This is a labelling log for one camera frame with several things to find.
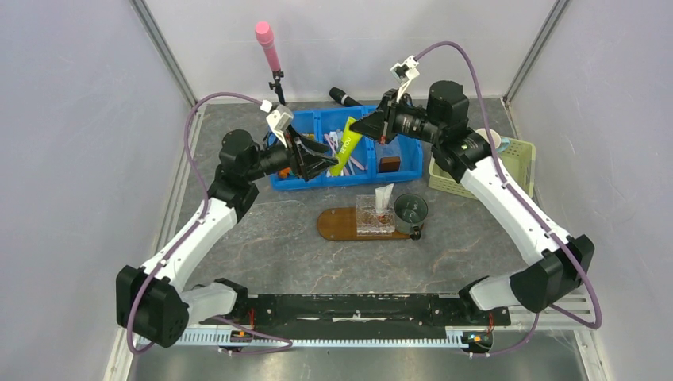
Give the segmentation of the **green toothpaste tube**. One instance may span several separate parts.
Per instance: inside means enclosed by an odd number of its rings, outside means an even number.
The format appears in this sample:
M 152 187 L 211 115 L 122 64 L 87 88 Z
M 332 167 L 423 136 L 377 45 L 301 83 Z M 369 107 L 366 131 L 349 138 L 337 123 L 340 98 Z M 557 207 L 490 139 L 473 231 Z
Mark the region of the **green toothpaste tube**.
M 352 153 L 355 150 L 358 143 L 363 138 L 362 135 L 352 132 L 349 128 L 352 123 L 356 122 L 354 117 L 349 117 L 346 121 L 344 128 L 341 130 L 340 137 L 340 147 L 334 153 L 334 156 L 339 160 L 339 163 L 329 169 L 329 174 L 332 177 L 339 177 L 343 174 L 348 175 L 348 170 L 346 169 L 348 163 L 348 158 L 352 157 Z

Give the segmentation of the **white toothpaste tube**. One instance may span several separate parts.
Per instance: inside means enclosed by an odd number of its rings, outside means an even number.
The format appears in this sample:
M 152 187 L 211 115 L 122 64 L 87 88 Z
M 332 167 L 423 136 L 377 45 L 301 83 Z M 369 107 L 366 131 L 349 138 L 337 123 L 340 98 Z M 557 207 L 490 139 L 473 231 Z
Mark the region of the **white toothpaste tube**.
M 394 184 L 390 183 L 375 189 L 375 213 L 378 217 L 384 216 L 389 210 L 390 198 Z

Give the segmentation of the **clear acrylic toothbrush holder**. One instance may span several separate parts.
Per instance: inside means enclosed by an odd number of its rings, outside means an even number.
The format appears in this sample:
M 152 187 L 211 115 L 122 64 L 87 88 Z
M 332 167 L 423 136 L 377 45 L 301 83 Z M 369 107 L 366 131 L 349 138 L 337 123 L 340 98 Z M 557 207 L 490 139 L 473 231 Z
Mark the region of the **clear acrylic toothbrush holder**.
M 375 196 L 356 196 L 356 236 L 358 238 L 388 238 L 395 232 L 393 208 L 376 209 Z

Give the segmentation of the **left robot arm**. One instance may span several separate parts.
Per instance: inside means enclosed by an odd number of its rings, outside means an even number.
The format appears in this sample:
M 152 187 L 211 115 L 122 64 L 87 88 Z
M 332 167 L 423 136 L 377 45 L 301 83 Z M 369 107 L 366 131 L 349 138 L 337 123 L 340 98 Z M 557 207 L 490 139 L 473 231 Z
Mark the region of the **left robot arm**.
M 262 148 L 243 129 L 226 133 L 213 182 L 195 214 L 152 258 L 119 271 L 117 323 L 126 329 L 131 353 L 139 355 L 154 344 L 169 348 L 188 325 L 219 317 L 236 324 L 248 316 L 249 302 L 238 295 L 242 287 L 216 281 L 186 291 L 185 285 L 210 249 L 251 209 L 259 194 L 257 179 L 290 168 L 310 181 L 338 163 L 328 145 L 293 127 L 281 136 L 284 142 Z

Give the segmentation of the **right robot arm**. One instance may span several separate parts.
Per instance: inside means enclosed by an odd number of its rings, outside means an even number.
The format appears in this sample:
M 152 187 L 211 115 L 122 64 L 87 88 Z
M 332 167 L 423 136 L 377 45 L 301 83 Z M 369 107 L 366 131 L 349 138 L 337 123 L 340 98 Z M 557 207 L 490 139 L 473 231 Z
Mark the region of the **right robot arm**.
M 426 106 L 387 91 L 351 129 L 383 144 L 399 135 L 430 143 L 435 163 L 491 212 L 518 248 L 525 269 L 479 279 L 460 291 L 458 311 L 465 322 L 478 324 L 501 306 L 539 313 L 582 285 L 594 243 L 586 235 L 573 237 L 544 214 L 487 140 L 469 127 L 468 109 L 463 86 L 441 80 L 430 87 Z

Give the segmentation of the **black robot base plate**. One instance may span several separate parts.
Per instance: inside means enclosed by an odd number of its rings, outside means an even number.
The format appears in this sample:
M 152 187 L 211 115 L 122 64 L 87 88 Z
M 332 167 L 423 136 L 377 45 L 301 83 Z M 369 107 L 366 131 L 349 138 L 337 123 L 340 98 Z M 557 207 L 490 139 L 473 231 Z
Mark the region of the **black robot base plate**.
M 448 327 L 511 325 L 510 312 L 469 309 L 457 294 L 246 294 L 225 318 L 295 340 L 441 339 Z

